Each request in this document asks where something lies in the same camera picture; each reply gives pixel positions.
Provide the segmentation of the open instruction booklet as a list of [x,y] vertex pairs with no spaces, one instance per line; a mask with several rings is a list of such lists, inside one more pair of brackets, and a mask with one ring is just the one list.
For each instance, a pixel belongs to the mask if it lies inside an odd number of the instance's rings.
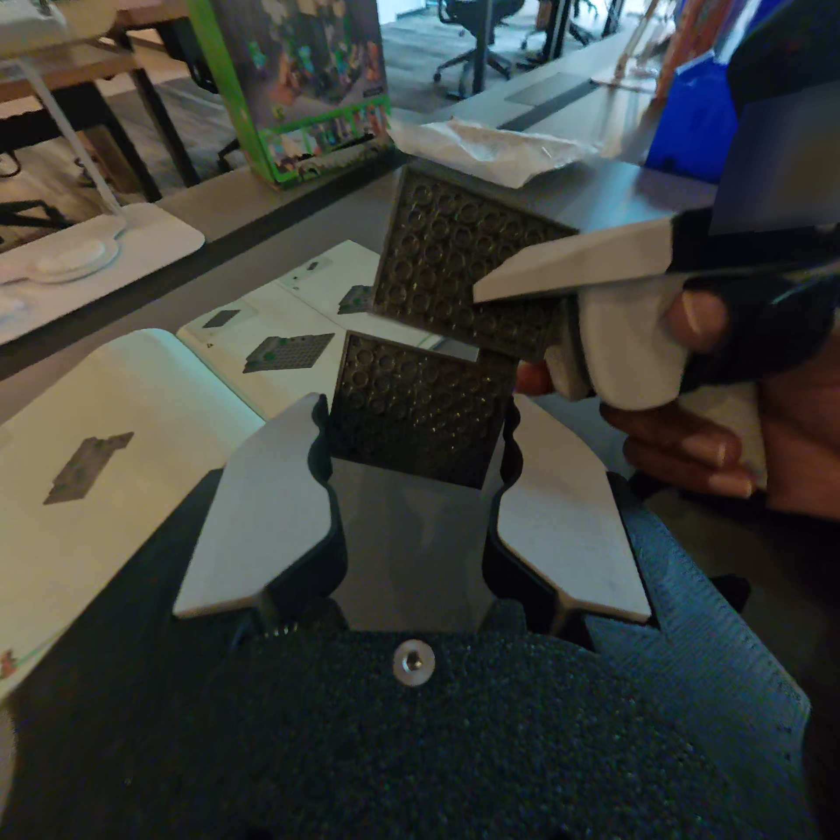
[[206,473],[332,395],[348,331],[444,341],[373,314],[379,260],[347,240],[176,333],[123,335],[2,426],[2,706]]

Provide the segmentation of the orange box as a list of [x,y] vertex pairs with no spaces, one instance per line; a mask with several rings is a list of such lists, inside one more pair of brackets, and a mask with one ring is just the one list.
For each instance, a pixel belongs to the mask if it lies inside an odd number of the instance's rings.
[[667,99],[676,70],[705,54],[713,45],[728,2],[685,1],[658,75],[654,99]]

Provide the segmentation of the green toy set box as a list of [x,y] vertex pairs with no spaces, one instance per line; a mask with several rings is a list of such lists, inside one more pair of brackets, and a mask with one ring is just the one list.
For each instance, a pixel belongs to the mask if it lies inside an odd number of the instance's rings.
[[288,188],[392,147],[376,1],[192,1],[189,18],[240,149]]

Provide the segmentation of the wooden easel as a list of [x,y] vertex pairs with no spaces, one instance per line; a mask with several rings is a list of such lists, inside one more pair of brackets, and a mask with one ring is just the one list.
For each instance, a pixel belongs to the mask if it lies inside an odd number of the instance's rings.
[[620,54],[618,59],[616,60],[616,64],[614,67],[614,72],[612,76],[612,84],[617,87],[621,81],[623,81],[626,70],[627,64],[629,63],[630,59],[634,57],[634,54],[637,51],[637,47],[642,40],[642,37],[646,34],[648,27],[650,26],[652,20],[656,16],[659,1],[650,1],[646,9],[644,10],[643,15],[639,18],[633,33],[631,34],[629,40],[626,43],[626,46],[623,52]]

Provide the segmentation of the grey brick plate assembly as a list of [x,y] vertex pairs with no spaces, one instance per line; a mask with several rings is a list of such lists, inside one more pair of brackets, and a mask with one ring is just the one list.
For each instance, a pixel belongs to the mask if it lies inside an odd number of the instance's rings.
[[462,360],[349,331],[329,412],[331,455],[479,490],[517,370],[503,353]]

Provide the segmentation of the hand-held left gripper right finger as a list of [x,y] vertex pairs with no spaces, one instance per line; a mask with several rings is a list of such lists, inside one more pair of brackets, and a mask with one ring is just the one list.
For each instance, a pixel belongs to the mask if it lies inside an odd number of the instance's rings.
[[483,559],[491,592],[528,624],[573,613],[634,624],[652,616],[603,462],[567,426],[515,395],[503,428],[502,487]]

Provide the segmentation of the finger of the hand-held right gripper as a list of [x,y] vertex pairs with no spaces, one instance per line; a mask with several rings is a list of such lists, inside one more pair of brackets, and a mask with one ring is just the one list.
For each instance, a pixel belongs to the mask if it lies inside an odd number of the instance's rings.
[[554,391],[563,398],[577,403],[595,395],[581,343],[577,299],[560,299],[543,360]]
[[473,286],[476,303],[659,277],[673,258],[672,219],[610,227],[528,246]]

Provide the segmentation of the black office chair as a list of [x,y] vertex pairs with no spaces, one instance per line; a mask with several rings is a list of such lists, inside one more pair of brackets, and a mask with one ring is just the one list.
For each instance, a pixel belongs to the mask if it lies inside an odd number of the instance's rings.
[[570,35],[582,47],[614,35],[621,23],[625,1],[606,2],[605,23],[595,32],[575,23],[580,12],[578,1],[539,1],[535,30],[545,34],[540,51],[528,52],[517,62],[520,70],[532,70],[561,57],[566,36]]
[[461,66],[458,86],[446,91],[446,99],[460,102],[472,95],[483,92],[486,85],[486,69],[491,68],[509,81],[512,74],[512,62],[496,53],[496,29],[507,18],[518,14],[523,1],[437,1],[437,18],[443,25],[457,26],[474,36],[476,44],[455,58],[449,59],[436,68],[433,83],[439,84],[443,71]]

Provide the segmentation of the white lamp base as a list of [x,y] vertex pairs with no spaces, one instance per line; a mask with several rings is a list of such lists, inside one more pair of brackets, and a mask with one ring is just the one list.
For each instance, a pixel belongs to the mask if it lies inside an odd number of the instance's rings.
[[195,253],[204,235],[153,203],[121,206],[32,61],[17,66],[80,157],[107,212],[2,254],[1,344],[123,289]]

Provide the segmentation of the dark grey studded brick plate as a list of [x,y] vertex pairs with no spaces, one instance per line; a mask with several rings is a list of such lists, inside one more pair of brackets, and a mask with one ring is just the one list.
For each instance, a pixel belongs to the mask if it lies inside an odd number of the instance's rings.
[[577,229],[403,168],[373,285],[375,315],[480,350],[538,362],[560,337],[559,299],[474,302],[474,285],[528,246]]

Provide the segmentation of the person's right hand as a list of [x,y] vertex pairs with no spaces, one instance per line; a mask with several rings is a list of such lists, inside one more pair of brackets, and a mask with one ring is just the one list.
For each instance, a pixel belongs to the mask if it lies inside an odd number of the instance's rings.
[[[710,352],[726,335],[728,311],[711,292],[686,290],[671,303],[665,323],[684,347]],[[838,522],[838,318],[813,360],[761,381],[759,408],[767,507]],[[629,464],[666,485],[738,499],[749,499],[758,489],[755,475],[741,462],[739,437],[675,402],[642,412],[601,404],[600,413],[626,434]]]

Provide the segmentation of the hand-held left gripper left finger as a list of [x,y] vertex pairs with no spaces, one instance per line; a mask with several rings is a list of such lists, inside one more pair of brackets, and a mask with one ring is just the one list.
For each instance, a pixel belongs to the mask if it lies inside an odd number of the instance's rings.
[[256,610],[297,621],[347,574],[330,480],[326,395],[312,392],[265,422],[228,460],[173,604],[181,620]]

